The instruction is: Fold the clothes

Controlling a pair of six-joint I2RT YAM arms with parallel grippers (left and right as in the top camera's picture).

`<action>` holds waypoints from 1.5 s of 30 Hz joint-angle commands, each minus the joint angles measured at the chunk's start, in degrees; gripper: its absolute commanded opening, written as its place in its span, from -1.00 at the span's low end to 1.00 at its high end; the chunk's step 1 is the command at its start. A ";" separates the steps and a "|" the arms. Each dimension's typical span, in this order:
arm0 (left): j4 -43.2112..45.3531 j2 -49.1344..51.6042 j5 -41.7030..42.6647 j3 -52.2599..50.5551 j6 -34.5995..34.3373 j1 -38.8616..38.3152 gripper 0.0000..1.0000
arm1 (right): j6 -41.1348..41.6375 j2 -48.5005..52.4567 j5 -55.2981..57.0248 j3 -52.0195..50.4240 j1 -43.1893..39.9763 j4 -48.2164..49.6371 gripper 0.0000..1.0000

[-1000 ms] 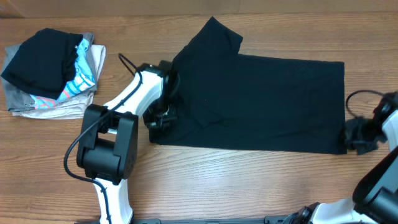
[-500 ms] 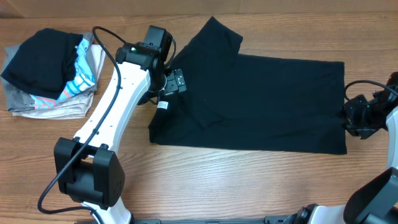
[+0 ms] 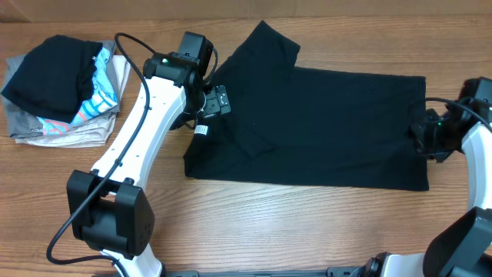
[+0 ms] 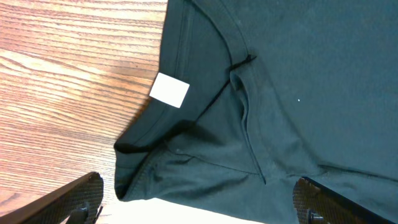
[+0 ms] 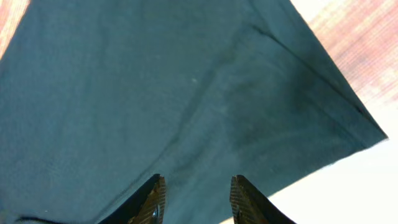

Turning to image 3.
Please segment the black t-shirt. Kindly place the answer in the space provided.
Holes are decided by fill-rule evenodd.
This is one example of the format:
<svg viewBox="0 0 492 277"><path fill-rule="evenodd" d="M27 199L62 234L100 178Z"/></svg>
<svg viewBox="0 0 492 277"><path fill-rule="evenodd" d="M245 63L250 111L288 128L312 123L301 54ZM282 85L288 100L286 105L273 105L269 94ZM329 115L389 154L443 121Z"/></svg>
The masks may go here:
<svg viewBox="0 0 492 277"><path fill-rule="evenodd" d="M261 22L216 71L231 110L201 120L184 154L196 179L426 191L411 123L421 76L301 68L300 46Z"/></svg>

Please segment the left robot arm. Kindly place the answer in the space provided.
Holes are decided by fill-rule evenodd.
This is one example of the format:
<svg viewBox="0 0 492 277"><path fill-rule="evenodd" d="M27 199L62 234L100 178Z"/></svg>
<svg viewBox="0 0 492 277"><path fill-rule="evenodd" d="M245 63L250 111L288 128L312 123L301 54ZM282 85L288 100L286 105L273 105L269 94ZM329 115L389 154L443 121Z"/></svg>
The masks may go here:
<svg viewBox="0 0 492 277"><path fill-rule="evenodd" d="M47 258L62 234L97 251L90 260L112 263L119 276L164 276L150 240L155 214L145 195L153 162L168 132L186 126L206 133L202 118L230 112L225 92L212 88L218 54L203 35L186 32L176 52L153 52L135 71L140 92L117 137L90 172L73 171L67 183L70 216L47 248Z"/></svg>

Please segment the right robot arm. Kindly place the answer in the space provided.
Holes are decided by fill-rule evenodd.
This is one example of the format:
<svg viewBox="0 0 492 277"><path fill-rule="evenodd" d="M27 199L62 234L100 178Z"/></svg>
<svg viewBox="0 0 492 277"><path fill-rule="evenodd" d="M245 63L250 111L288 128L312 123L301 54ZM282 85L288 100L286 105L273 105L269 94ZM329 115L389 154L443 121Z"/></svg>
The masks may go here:
<svg viewBox="0 0 492 277"><path fill-rule="evenodd" d="M491 274L491 80L468 79L455 100L411 126L417 152L435 162L462 154L464 213L422 253L381 252L365 265L328 269L328 276L489 276Z"/></svg>

